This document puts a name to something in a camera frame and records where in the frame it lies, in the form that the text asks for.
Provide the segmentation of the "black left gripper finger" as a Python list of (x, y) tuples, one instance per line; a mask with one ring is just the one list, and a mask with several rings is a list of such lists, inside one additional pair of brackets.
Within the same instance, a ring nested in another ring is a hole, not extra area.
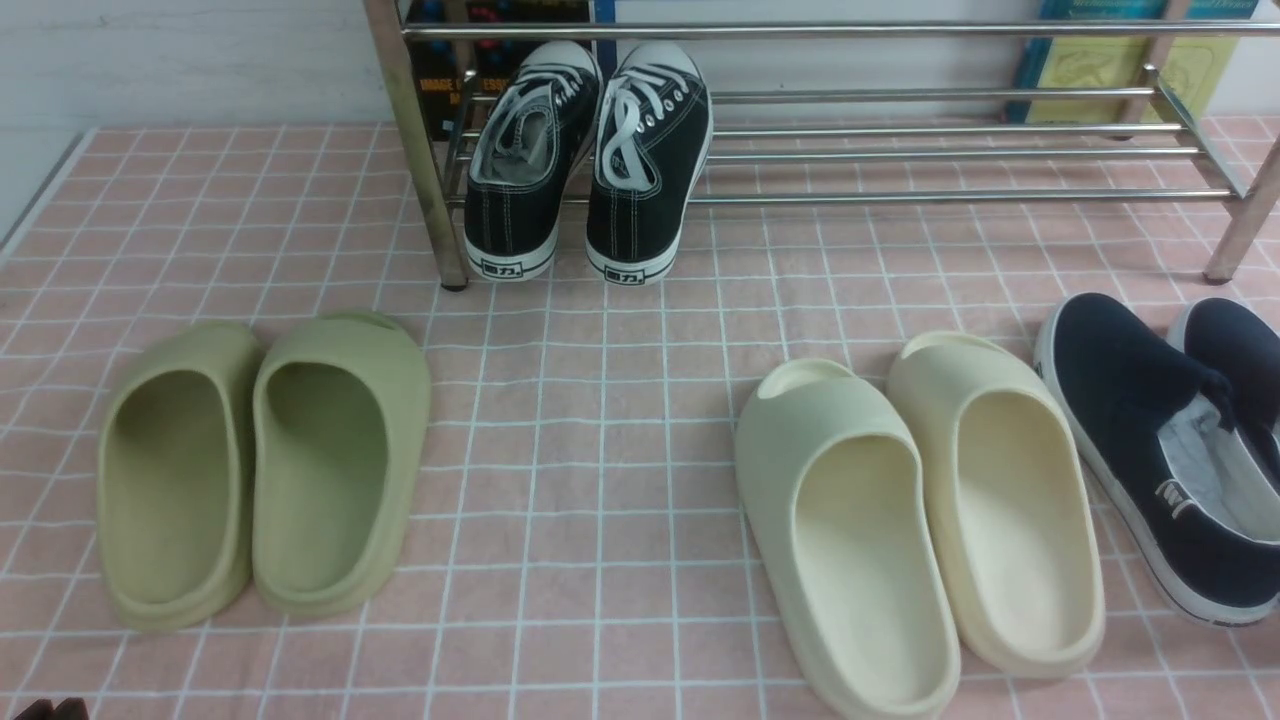
[(54, 703), (49, 698), (41, 698), (23, 708), (14, 720), (88, 720), (90, 711), (82, 698), (65, 698)]

